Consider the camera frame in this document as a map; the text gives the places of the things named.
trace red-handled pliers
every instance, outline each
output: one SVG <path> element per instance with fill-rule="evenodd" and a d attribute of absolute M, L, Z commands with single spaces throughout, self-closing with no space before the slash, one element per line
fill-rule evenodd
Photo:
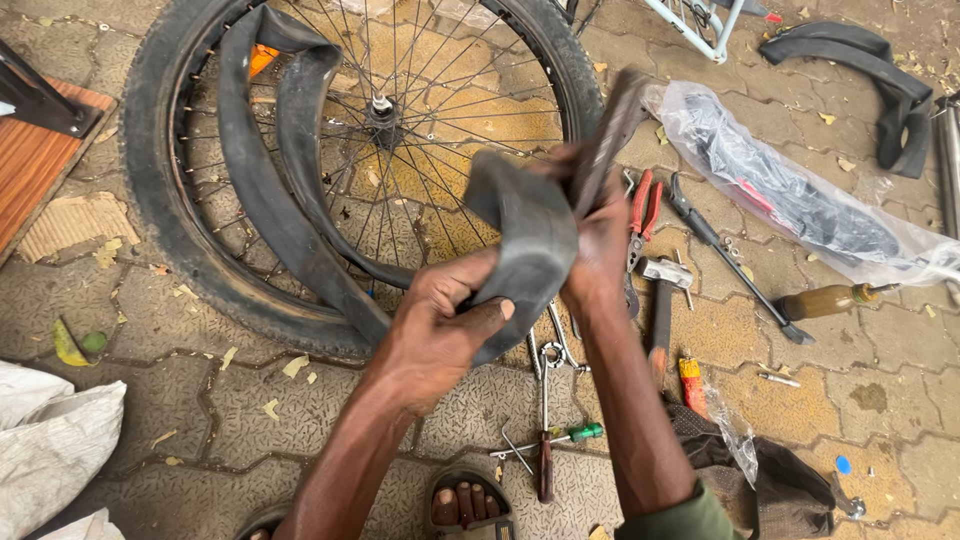
<path fill-rule="evenodd" d="M 653 184 L 654 172 L 650 169 L 643 171 L 640 185 L 634 195 L 634 206 L 630 217 L 630 248 L 627 251 L 627 273 L 633 272 L 636 264 L 643 256 L 643 246 L 650 241 L 650 233 L 660 215 L 660 196 L 663 194 L 663 183 Z M 643 203 L 650 195 L 647 203 L 646 217 L 643 215 Z"/>

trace wheel hub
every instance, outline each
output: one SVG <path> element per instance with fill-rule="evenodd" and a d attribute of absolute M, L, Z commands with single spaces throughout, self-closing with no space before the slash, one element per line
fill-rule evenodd
<path fill-rule="evenodd" d="M 384 150 L 393 150 L 403 139 L 397 102 L 383 95 L 374 95 L 364 113 L 367 125 L 373 130 L 373 142 Z"/>

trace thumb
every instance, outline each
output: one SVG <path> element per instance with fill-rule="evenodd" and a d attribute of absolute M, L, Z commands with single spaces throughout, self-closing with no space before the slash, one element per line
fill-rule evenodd
<path fill-rule="evenodd" d="M 477 347 L 497 333 L 514 316 L 514 302 L 498 296 L 457 315 L 452 324 L 468 331 Z"/>

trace hand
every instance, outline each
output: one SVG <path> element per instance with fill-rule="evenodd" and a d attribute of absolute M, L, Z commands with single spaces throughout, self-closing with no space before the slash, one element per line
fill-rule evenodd
<path fill-rule="evenodd" d="M 579 150 L 575 144 L 554 147 L 550 150 L 554 161 L 538 161 L 530 170 L 562 181 L 572 174 Z M 597 199 L 597 208 L 577 223 L 580 251 L 560 292 L 575 316 L 587 306 L 614 308 L 613 303 L 623 308 L 630 209 L 623 197 L 621 173 L 620 166 L 613 168 Z"/>
<path fill-rule="evenodd" d="M 496 249 L 488 248 L 421 269 L 365 378 L 389 384 L 409 412 L 429 414 L 467 374 L 484 341 L 514 315 L 514 303 L 506 298 L 456 313 L 493 272 L 496 260 Z"/>

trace orange reflector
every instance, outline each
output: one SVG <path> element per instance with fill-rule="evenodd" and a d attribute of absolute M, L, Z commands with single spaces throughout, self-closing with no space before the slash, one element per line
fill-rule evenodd
<path fill-rule="evenodd" d="M 274 61 L 278 54 L 280 54 L 280 51 L 274 48 L 266 45 L 254 45 L 250 52 L 250 76 L 252 77 L 263 71 L 263 68 L 270 65 L 270 62 Z"/>

